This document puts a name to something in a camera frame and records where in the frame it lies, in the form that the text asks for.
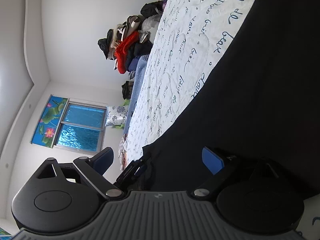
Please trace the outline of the black pants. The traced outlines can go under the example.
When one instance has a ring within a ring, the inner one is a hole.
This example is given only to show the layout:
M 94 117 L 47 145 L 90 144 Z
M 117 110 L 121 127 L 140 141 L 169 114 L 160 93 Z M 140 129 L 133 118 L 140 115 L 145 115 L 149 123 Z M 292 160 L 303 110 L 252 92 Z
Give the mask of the black pants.
M 292 193 L 319 194 L 319 0 L 255 0 L 203 88 L 143 148 L 133 190 L 194 190 L 201 152 L 267 163 Z

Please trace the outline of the lotus flower curtain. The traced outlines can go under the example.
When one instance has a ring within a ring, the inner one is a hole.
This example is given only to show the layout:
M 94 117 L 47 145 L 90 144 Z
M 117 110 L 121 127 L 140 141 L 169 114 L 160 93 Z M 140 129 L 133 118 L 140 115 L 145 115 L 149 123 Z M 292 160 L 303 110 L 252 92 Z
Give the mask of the lotus flower curtain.
M 53 147 L 67 102 L 68 98 L 53 95 L 49 97 L 31 139 L 32 144 L 48 148 Z

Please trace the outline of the window with blue glass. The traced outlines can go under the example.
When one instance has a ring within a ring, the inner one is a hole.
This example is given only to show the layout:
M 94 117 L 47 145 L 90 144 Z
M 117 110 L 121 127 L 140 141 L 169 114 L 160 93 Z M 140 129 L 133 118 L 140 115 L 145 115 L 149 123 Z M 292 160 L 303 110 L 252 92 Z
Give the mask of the window with blue glass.
M 106 108 L 69 102 L 57 128 L 53 145 L 94 154 L 102 149 Z

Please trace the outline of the patterned orange bedsheet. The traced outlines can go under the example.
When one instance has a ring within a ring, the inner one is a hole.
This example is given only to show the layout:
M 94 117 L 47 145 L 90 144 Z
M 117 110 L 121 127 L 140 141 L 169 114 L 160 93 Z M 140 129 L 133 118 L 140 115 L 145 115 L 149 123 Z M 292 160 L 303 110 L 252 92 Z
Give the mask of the patterned orange bedsheet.
M 124 171 L 127 166 L 127 134 L 124 134 L 120 140 L 118 157 L 120 161 L 120 170 Z

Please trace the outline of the floral pillow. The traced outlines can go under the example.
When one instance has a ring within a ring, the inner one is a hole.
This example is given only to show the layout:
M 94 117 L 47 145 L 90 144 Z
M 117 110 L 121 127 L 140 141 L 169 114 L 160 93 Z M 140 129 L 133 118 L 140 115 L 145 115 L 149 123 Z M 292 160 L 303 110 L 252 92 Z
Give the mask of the floral pillow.
M 125 126 L 127 114 L 129 111 L 129 99 L 125 99 L 120 106 L 108 106 L 106 109 L 105 126 L 123 129 Z

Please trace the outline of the light blue blanket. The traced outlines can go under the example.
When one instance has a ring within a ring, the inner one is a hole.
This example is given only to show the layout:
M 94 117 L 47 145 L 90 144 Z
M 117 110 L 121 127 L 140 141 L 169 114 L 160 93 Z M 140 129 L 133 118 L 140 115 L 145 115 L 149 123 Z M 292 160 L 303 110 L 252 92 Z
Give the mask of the light blue blanket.
M 133 116 L 133 113 L 134 113 L 134 110 L 135 110 L 135 107 L 136 107 L 136 104 L 137 104 L 137 101 L 139 98 L 140 89 L 143 84 L 148 59 L 149 59 L 149 55 L 143 55 L 140 57 L 140 59 L 138 61 L 137 68 L 136 68 L 136 74 L 135 74 L 135 80 L 133 82 L 133 90 L 132 90 L 132 94 L 131 94 L 131 100 L 130 100 L 130 104 L 128 107 L 128 112 L 127 112 L 127 116 L 126 116 L 126 122 L 125 122 L 123 134 L 128 133 L 130 121 L 132 119 L 132 116 Z

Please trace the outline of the pile of clothes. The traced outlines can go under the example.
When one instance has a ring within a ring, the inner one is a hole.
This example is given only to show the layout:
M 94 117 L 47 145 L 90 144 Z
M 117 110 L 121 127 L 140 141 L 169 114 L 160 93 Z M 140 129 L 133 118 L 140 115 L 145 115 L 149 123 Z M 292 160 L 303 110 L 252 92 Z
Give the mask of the pile of clothes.
M 124 23 L 109 29 L 106 37 L 98 40 L 98 47 L 107 60 L 114 62 L 120 74 L 135 73 L 138 60 L 149 55 L 168 0 L 146 3 L 139 15 L 130 15 Z

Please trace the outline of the white quilt with blue script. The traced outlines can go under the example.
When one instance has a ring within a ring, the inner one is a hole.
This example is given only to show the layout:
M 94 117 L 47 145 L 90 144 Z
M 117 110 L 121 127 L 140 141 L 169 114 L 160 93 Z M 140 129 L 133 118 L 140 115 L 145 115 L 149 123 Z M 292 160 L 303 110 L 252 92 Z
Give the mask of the white quilt with blue script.
M 203 88 L 255 0 L 168 0 L 130 121 L 127 159 L 146 171 L 143 148 L 159 139 Z M 228 225 L 192 191 L 132 190 L 116 208 L 111 239 L 317 239 L 319 194 L 303 199 L 296 230 L 253 235 Z

